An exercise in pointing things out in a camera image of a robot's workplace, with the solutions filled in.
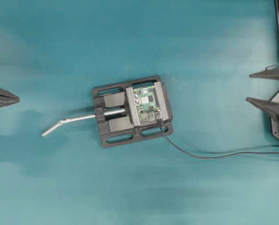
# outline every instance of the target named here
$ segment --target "silver rod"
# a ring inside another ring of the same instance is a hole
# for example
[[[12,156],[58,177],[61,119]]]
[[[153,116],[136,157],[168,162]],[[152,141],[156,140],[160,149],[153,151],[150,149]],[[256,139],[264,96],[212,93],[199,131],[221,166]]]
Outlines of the silver rod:
[[[126,111],[125,109],[116,109],[116,110],[111,110],[111,111],[105,111],[104,116],[110,116],[110,115],[115,115],[115,114],[119,114],[119,113],[124,113],[125,111]],[[95,117],[96,117],[95,114],[90,114],[90,115],[62,119],[59,122],[57,122],[56,124],[54,124],[53,126],[51,126],[50,128],[48,128],[45,132],[43,132],[42,136],[43,137],[47,136],[48,134],[50,134],[51,132],[53,132],[55,129],[57,129],[58,127],[60,127],[63,124],[76,122],[79,120],[88,120],[88,119],[92,119]]]

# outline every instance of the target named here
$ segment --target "teal tabletop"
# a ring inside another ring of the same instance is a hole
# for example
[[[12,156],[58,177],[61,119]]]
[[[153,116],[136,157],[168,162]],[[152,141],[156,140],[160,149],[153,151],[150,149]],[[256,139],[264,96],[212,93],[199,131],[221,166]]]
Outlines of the teal tabletop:
[[[159,75],[170,138],[203,156],[279,144],[273,0],[0,0],[0,225],[279,225],[279,156],[200,160],[164,138],[104,149],[95,86]],[[279,151],[269,147],[257,151]]]

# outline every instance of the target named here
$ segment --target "clamped circuit board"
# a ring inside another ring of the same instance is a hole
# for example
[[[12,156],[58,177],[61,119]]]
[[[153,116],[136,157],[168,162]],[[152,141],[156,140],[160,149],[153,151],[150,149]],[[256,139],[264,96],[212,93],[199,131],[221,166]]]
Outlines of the clamped circuit board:
[[[133,90],[135,104],[141,122],[148,122],[161,118],[161,111],[156,102],[154,90],[154,85]]]

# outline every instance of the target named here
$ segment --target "microchip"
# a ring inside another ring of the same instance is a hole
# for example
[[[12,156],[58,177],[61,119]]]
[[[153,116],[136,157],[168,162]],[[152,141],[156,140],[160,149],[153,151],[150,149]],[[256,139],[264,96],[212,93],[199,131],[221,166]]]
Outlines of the microchip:
[[[140,114],[140,121],[141,121],[141,122],[146,122],[146,121],[148,121],[148,120],[149,120],[149,119],[148,119],[148,114],[147,114],[146,112]]]
[[[149,102],[153,102],[154,101],[154,98],[152,95],[149,96]]]
[[[149,100],[150,100],[150,97],[148,98],[147,96],[144,96],[144,97],[140,98],[141,104],[147,104],[147,103],[149,103]]]

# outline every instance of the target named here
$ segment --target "black cable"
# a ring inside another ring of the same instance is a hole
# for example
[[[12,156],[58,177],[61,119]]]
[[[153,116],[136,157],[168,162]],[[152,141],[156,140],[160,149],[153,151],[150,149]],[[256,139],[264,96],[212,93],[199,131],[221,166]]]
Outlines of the black cable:
[[[257,152],[257,151],[240,151],[240,152],[236,152],[236,153],[232,153],[232,154],[228,154],[228,155],[222,155],[222,156],[216,156],[216,157],[202,157],[202,156],[196,156],[194,154],[191,154],[185,150],[183,150],[182,148],[180,148],[179,146],[177,146],[174,142],[172,142],[164,133],[163,127],[159,126],[159,128],[161,129],[162,135],[164,136],[164,138],[172,145],[174,146],[177,150],[185,153],[186,155],[189,155],[193,158],[200,158],[200,159],[216,159],[216,158],[226,158],[226,157],[230,157],[230,156],[235,156],[235,155],[240,155],[240,154],[258,154],[258,155],[270,155],[270,154],[276,154],[279,155],[279,152]]]

